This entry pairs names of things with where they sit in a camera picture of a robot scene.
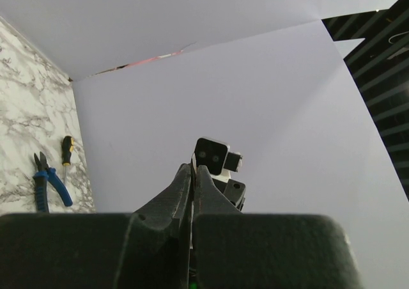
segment wire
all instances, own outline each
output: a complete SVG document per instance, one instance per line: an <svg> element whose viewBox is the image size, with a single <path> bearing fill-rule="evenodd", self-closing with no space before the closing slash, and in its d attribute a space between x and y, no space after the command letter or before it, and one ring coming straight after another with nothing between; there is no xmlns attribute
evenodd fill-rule
<svg viewBox="0 0 409 289"><path fill-rule="evenodd" d="M390 37L389 40L388 40L388 42L389 42L390 44L393 44L393 43L391 42L391 40L392 40L393 38L395 38L395 37L397 37L397 36L405 35L405 34L407 34L407 33L409 33L409 31L405 31L405 32L402 32L402 33L398 33L397 35L394 35L394 36Z"/></svg>

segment black mechanical device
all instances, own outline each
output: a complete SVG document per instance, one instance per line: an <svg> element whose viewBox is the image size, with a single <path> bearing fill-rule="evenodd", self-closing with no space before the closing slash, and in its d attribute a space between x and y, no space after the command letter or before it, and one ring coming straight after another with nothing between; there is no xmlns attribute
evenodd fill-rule
<svg viewBox="0 0 409 289"><path fill-rule="evenodd" d="M241 159L202 138L134 213L1 217L0 288L361 289L333 220L241 213L245 186L225 171Z"/></svg>

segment pliers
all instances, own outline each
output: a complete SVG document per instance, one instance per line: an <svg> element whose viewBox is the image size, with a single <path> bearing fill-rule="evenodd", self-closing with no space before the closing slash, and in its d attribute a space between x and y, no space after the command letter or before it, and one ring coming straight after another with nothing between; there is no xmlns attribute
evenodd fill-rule
<svg viewBox="0 0 409 289"><path fill-rule="evenodd" d="M72 205L72 200L70 194L68 193L63 182L58 178L56 174L56 169L50 168L47 164L47 158L40 152L40 158L37 154L34 154L34 160L36 162L38 172L34 175L35 181L35 201L37 206L37 211L39 212L49 212L49 204L47 201L47 181L57 190L58 194L61 196L63 203L66 207Z"/></svg>

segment dark ceiling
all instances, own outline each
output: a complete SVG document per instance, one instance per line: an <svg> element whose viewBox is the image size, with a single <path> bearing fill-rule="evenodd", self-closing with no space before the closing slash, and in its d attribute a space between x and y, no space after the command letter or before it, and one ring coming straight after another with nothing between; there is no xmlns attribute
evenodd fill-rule
<svg viewBox="0 0 409 289"><path fill-rule="evenodd" d="M365 38L344 60L409 198L409 0L323 23L334 41Z"/></svg>

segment white marble tabletop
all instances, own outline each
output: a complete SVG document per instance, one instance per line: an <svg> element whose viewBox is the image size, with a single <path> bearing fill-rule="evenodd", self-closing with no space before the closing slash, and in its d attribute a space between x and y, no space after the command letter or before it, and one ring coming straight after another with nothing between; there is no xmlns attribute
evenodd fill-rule
<svg viewBox="0 0 409 289"><path fill-rule="evenodd" d="M12 29L0 22L0 214L35 212L33 154L43 152L63 179L61 142L75 145L65 207L48 183L50 212L93 212L91 187L72 87Z"/></svg>

